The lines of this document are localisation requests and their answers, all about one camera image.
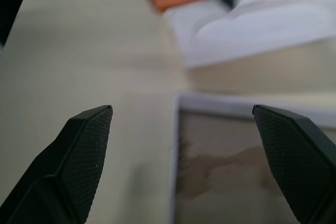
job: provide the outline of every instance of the table surface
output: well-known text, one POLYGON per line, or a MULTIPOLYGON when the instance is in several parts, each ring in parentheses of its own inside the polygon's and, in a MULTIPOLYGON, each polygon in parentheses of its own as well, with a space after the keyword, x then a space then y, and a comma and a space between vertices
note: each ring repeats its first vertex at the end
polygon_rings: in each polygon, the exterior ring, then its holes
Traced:
MULTIPOLYGON (((0 201, 70 117, 112 104, 87 223, 167 223, 173 98, 190 89, 146 0, 24 0, 0 55, 0 201)), ((334 93, 253 96, 335 106, 334 93)))

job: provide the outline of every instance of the white tray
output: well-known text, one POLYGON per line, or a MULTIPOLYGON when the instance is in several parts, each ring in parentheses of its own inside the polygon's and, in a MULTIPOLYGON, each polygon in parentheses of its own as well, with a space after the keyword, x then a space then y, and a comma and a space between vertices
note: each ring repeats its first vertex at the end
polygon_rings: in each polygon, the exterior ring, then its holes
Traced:
POLYGON ((336 0, 203 0, 164 13, 185 67, 193 68, 336 35, 336 0))

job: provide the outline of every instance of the beige table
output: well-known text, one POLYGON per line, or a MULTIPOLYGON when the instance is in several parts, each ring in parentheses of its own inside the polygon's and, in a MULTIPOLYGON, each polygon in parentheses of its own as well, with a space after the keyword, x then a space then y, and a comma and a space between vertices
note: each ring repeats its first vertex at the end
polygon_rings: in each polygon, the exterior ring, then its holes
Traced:
MULTIPOLYGON (((145 0, 24 0, 0 55, 0 201, 68 118, 112 104, 88 223, 167 223, 173 98, 188 87, 145 0)), ((325 105, 333 92, 312 95, 269 98, 325 105)))

